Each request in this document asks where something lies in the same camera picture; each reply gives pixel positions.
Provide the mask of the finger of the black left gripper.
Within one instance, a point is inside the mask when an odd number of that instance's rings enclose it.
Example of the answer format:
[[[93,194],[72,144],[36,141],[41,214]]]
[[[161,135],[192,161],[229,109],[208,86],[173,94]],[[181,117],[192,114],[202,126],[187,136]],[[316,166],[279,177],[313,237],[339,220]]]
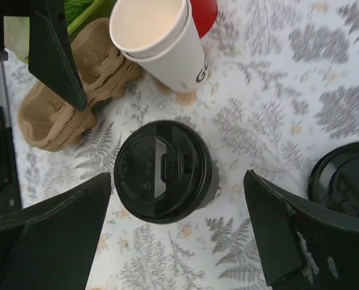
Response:
[[[30,16],[29,71],[73,108],[88,106],[71,51],[64,14],[44,15],[35,10]]]

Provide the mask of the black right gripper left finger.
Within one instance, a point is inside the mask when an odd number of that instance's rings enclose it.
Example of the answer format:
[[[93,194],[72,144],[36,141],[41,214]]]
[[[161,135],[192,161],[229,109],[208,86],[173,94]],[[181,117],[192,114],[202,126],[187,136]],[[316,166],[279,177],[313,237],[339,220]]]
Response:
[[[0,289],[85,289],[111,191],[101,173],[0,216]]]

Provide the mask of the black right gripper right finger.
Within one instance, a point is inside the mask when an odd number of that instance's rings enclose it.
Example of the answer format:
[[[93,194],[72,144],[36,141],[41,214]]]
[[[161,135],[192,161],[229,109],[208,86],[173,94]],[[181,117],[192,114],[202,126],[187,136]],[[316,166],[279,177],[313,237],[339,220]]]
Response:
[[[249,170],[245,200],[273,289],[359,289],[359,218],[292,194]]]

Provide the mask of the black sleeved paper cup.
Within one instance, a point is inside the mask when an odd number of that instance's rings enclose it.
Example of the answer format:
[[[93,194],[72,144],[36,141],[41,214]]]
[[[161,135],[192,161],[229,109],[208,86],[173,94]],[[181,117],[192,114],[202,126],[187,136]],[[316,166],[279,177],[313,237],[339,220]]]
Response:
[[[197,210],[202,209],[210,205],[215,201],[215,199],[220,195],[220,180],[219,180],[219,167],[218,160],[216,158],[212,159],[212,177],[210,181],[207,182],[201,190],[201,197],[199,198],[199,205]]]

